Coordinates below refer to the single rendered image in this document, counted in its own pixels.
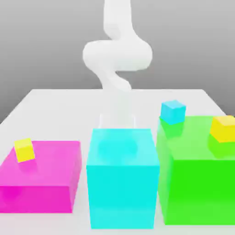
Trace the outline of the small blue cube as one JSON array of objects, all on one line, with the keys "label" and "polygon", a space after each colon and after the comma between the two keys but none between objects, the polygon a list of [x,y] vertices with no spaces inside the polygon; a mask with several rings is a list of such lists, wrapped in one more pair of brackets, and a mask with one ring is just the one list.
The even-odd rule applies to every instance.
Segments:
[{"label": "small blue cube", "polygon": [[166,101],[161,105],[161,120],[172,125],[185,120],[186,105],[177,100]]}]

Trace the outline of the small yellow cube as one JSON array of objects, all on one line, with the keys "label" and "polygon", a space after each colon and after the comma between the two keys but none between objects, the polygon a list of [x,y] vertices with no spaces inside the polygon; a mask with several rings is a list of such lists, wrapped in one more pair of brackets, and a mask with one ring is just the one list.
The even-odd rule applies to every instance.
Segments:
[{"label": "small yellow cube", "polygon": [[18,162],[35,159],[33,143],[30,138],[14,141],[14,148]]}]

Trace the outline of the small orange-yellow cube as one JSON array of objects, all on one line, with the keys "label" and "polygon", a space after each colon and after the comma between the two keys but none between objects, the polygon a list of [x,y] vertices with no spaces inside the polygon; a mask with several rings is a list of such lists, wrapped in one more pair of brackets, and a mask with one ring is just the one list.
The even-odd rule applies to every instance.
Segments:
[{"label": "small orange-yellow cube", "polygon": [[212,119],[210,134],[219,142],[235,142],[235,117],[215,116]]}]

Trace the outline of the large cyan box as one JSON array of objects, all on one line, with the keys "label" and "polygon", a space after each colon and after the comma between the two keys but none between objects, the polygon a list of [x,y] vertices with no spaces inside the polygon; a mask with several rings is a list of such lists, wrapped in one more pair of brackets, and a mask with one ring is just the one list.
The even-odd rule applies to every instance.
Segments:
[{"label": "large cyan box", "polygon": [[86,163],[93,229],[152,229],[160,164],[150,129],[93,129]]}]

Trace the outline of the large magenta box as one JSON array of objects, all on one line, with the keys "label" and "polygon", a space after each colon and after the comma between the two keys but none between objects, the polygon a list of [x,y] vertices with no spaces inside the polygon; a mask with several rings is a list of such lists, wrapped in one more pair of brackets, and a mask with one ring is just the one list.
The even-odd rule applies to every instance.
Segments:
[{"label": "large magenta box", "polygon": [[0,213],[72,213],[82,168],[79,141],[33,141],[35,159],[0,165]]}]

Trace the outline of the large green box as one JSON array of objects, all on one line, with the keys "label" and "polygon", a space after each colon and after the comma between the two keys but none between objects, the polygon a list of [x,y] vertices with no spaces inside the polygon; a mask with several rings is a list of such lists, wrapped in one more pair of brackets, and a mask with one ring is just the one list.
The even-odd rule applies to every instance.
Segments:
[{"label": "large green box", "polygon": [[158,121],[158,195],[166,225],[235,225],[235,142],[212,137],[212,119]]}]

